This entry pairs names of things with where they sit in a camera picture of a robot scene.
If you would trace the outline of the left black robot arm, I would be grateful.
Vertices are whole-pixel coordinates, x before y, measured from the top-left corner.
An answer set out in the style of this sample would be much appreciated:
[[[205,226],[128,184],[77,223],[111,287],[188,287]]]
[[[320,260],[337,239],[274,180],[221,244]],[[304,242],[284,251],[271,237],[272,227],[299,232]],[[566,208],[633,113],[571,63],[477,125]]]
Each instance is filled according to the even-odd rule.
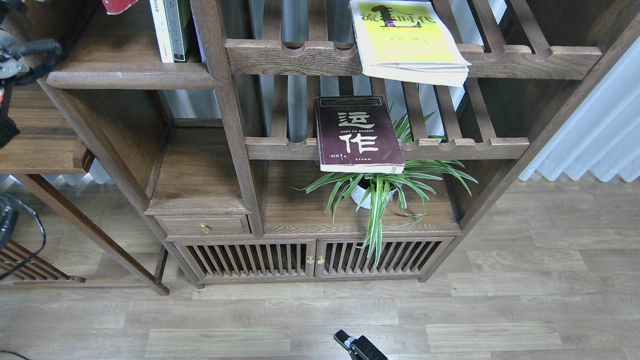
[[[40,39],[28,43],[20,42],[14,35],[2,29],[0,34],[1,61],[1,132],[0,146],[4,147],[16,136],[20,130],[9,117],[10,96],[14,86],[32,84],[57,66],[62,54],[62,46],[55,39]],[[36,54],[46,54],[41,64],[29,67],[25,63],[26,57]],[[30,260],[39,255],[46,245],[46,231],[39,215],[22,201],[11,194],[1,195],[1,248],[5,249],[11,241],[21,209],[26,210],[39,226],[42,244],[37,251],[19,260],[12,268],[1,274],[2,280],[13,275],[25,267]]]

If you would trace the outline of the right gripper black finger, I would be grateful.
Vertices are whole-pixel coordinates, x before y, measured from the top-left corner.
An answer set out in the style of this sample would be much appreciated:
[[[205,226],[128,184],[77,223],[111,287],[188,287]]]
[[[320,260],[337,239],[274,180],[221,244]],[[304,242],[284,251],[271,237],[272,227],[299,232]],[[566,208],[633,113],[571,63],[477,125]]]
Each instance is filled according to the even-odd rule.
[[[347,351],[352,360],[388,360],[365,335],[355,337],[341,329],[334,333],[333,338]]]

